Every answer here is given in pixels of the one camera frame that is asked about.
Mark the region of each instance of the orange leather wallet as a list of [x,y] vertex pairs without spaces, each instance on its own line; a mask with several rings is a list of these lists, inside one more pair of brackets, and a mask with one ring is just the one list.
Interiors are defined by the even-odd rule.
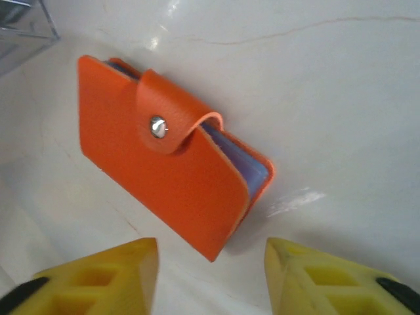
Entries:
[[83,153],[214,261],[274,168],[222,116],[153,70],[79,59]]

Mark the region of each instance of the white marble surface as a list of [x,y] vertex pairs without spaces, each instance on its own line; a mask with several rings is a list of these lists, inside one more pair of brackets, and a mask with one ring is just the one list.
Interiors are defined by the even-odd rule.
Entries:
[[[48,0],[61,42],[0,79],[0,290],[159,240],[154,314],[269,314],[266,238],[420,289],[420,2]],[[76,60],[120,56],[199,96],[278,176],[208,263],[83,157]]]

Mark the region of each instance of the orange card holder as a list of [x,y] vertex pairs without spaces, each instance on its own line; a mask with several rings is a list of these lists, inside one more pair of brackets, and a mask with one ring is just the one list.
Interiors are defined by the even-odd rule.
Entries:
[[[153,70],[82,56],[78,72],[83,154],[214,261],[272,181],[270,161],[225,132],[219,113]],[[238,167],[243,156],[245,172],[266,170],[252,194]]]

